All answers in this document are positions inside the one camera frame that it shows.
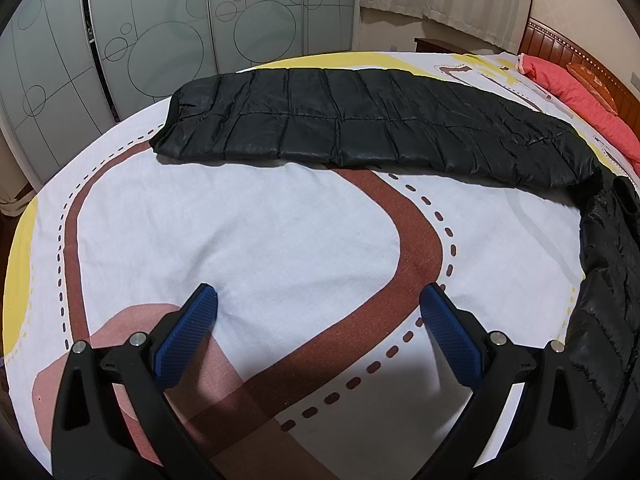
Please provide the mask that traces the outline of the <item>black puffer down jacket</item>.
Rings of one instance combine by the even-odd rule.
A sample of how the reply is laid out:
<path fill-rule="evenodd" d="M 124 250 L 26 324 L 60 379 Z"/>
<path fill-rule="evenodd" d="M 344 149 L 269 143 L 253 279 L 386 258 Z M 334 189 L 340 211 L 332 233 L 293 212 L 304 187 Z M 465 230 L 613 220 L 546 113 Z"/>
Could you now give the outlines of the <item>black puffer down jacket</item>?
<path fill-rule="evenodd" d="M 176 162 L 422 168 L 565 194 L 585 277 L 567 330 L 600 460 L 639 406 L 639 197 L 575 129 L 477 88 L 405 70 L 250 70 L 178 89 L 153 151 Z"/>

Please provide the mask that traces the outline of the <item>white patterned bed sheet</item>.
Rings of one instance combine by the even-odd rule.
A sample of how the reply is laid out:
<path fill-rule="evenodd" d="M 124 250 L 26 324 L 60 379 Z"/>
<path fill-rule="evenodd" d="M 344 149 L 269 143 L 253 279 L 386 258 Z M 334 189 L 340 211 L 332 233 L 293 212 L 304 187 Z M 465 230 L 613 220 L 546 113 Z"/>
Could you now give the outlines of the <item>white patterned bed sheet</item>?
<path fill-rule="evenodd" d="M 623 154 L 518 71 L 518 55 L 327 54 L 252 70 L 405 70 L 570 124 L 599 162 Z M 243 70 L 237 74 L 249 72 Z M 567 330 L 585 273 L 563 193 L 393 166 L 176 162 L 151 139 L 170 98 L 108 130 L 30 201 L 9 255 L 6 377 L 17 427 L 51 467 L 72 345 L 149 333 L 199 284 L 216 323 L 165 396 L 229 479 L 409 479 L 472 396 L 420 315 L 439 285 L 486 330 L 542 348 Z M 639 407 L 613 477 L 639 474 Z"/>

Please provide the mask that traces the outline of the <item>coral red pillow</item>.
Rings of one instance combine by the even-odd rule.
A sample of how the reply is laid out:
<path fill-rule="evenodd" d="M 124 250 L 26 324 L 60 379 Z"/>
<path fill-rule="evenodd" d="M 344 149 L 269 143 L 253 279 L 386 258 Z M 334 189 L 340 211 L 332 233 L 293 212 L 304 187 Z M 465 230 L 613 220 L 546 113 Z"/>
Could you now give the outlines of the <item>coral red pillow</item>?
<path fill-rule="evenodd" d="M 620 116 L 614 116 L 567 70 L 529 54 L 518 56 L 518 71 L 549 91 L 617 148 L 639 174 L 639 139 Z"/>

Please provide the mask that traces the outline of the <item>orange embroidered cushion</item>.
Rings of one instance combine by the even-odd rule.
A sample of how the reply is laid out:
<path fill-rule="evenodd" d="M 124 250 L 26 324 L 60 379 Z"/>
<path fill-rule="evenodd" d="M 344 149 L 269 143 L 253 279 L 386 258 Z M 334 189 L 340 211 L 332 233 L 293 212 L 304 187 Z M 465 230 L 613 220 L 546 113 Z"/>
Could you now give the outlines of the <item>orange embroidered cushion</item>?
<path fill-rule="evenodd" d="M 578 80 L 586 90 L 614 116 L 618 115 L 617 106 L 608 87 L 587 66 L 579 63 L 568 63 L 566 70 Z"/>

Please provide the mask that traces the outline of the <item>frosted glass wardrobe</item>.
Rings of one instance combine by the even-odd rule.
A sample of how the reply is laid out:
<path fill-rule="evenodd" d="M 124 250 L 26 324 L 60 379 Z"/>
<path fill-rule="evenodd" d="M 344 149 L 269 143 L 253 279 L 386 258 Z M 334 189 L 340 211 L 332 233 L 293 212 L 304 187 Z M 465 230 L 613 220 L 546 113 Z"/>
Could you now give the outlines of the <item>frosted glass wardrobe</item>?
<path fill-rule="evenodd" d="M 4 0 L 1 127 L 29 183 L 188 81 L 352 46 L 356 0 Z"/>

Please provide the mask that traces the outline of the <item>wooden headboard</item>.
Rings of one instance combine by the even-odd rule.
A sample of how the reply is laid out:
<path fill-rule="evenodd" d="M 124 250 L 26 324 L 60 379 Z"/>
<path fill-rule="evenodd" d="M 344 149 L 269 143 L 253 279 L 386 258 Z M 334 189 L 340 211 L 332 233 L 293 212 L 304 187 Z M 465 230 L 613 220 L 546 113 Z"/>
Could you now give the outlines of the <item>wooden headboard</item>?
<path fill-rule="evenodd" d="M 636 136 L 640 133 L 639 99 L 597 58 L 552 27 L 529 18 L 520 53 L 535 55 L 562 67 L 570 63 L 585 65 L 602 79 L 611 92 L 618 114 Z"/>

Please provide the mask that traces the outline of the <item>dark wooden nightstand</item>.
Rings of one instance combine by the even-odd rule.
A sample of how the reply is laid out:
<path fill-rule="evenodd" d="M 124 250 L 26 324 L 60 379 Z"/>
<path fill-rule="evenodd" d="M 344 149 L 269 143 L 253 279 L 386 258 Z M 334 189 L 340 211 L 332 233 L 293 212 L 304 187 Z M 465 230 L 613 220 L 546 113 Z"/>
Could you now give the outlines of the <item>dark wooden nightstand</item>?
<path fill-rule="evenodd" d="M 460 42 L 446 41 L 435 38 L 419 38 L 414 40 L 416 44 L 416 52 L 418 53 L 474 53 L 482 50 L 482 46 L 477 44 L 460 44 Z"/>

